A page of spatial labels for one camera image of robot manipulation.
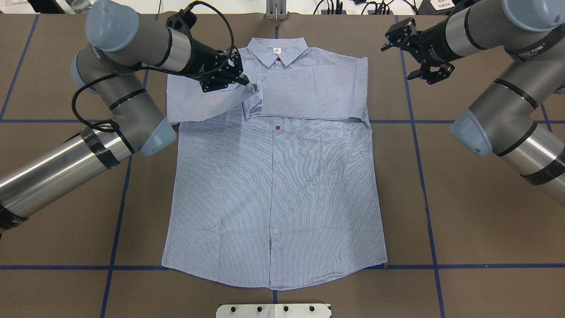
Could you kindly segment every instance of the plastic bag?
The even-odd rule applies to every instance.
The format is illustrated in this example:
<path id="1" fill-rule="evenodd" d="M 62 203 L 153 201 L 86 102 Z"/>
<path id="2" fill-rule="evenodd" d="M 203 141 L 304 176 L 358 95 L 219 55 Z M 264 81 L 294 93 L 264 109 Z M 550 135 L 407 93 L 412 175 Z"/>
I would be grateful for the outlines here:
<path id="1" fill-rule="evenodd" d="M 2 0 L 5 7 L 27 3 L 28 0 Z"/>

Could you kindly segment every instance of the robotic arm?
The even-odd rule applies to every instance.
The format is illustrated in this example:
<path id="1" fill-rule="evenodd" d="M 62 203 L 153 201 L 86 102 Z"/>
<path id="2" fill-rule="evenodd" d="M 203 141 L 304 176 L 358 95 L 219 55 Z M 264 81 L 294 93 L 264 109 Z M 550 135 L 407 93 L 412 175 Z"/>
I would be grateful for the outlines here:
<path id="1" fill-rule="evenodd" d="M 175 141 L 174 130 L 136 70 L 188 76 L 200 81 L 204 92 L 249 82 L 223 15 L 232 35 L 227 51 L 192 38 L 196 16 L 190 11 L 196 4 L 209 6 L 193 2 L 170 17 L 167 26 L 110 0 L 92 6 L 86 21 L 89 44 L 77 54 L 71 73 L 81 90 L 99 94 L 114 116 L 102 123 L 85 122 L 76 137 L 0 179 L 0 233 L 132 154 L 151 156 Z"/>
<path id="2" fill-rule="evenodd" d="M 495 153 L 565 206 L 565 143 L 529 117 L 551 94 L 565 93 L 564 23 L 562 0 L 463 0 L 427 30 L 417 31 L 412 18 L 391 26 L 381 50 L 409 52 L 421 68 L 408 79 L 434 84 L 454 71 L 450 62 L 502 45 L 515 61 L 451 133 L 481 157 Z"/>

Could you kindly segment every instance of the white sticker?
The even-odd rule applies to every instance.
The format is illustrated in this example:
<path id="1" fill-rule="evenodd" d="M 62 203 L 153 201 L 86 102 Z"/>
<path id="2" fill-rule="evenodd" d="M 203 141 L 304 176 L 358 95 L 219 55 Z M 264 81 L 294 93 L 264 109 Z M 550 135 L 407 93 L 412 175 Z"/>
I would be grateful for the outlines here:
<path id="1" fill-rule="evenodd" d="M 451 0 L 429 0 L 434 9 L 437 11 L 453 8 L 455 5 Z"/>

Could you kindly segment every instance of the striped shirt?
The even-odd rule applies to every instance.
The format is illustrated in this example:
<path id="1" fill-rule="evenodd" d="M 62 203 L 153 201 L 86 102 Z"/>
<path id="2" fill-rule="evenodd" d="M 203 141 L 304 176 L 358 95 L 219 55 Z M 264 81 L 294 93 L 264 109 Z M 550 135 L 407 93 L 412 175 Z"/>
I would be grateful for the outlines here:
<path id="1" fill-rule="evenodd" d="M 254 38 L 241 57 L 255 93 L 207 120 L 191 117 L 195 106 L 168 84 L 169 119 L 180 126 L 163 266 L 286 290 L 385 263 L 367 59 L 303 38 Z M 203 94 L 185 84 L 177 95 Z M 223 94 L 237 100 L 238 89 L 248 88 Z M 197 106 L 217 107 L 209 101 Z"/>

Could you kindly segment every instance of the white floor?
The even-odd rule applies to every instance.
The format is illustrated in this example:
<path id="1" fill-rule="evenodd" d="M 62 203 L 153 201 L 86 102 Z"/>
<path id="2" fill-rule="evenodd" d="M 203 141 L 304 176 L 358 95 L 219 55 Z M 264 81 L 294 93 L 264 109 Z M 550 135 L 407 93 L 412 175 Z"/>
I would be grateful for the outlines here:
<path id="1" fill-rule="evenodd" d="M 117 3 L 130 6 L 134 8 L 137 12 L 143 14 L 154 14 L 159 10 L 159 0 L 114 0 Z M 64 0 L 57 0 L 61 6 L 67 11 L 69 10 L 68 5 Z M 166 11 L 178 11 L 185 8 L 188 3 L 192 0 L 161 0 L 161 8 L 159 12 Z M 261 12 L 266 11 L 266 0 L 207 0 L 209 4 L 216 7 L 222 13 L 234 14 L 234 13 L 250 13 L 250 12 Z M 416 4 L 419 6 L 422 0 L 416 0 Z M 289 12 L 296 12 L 300 14 L 312 14 L 314 8 L 318 4 L 318 0 L 287 0 L 286 9 Z M 344 10 L 347 14 L 360 14 L 363 10 L 365 4 L 355 5 L 352 0 L 344 0 Z M 322 3 L 318 13 L 321 9 L 327 9 L 327 5 Z M 390 8 L 397 15 L 411 15 L 413 14 L 410 6 L 403 0 L 394 0 L 390 4 Z M 367 7 L 368 10 L 373 10 L 374 6 L 370 5 Z M 23 0 L 0 0 L 0 10 L 4 13 L 35 13 L 31 8 L 31 5 L 27 1 Z M 197 6 L 194 8 L 195 13 L 212 13 L 212 11 L 204 6 Z"/>

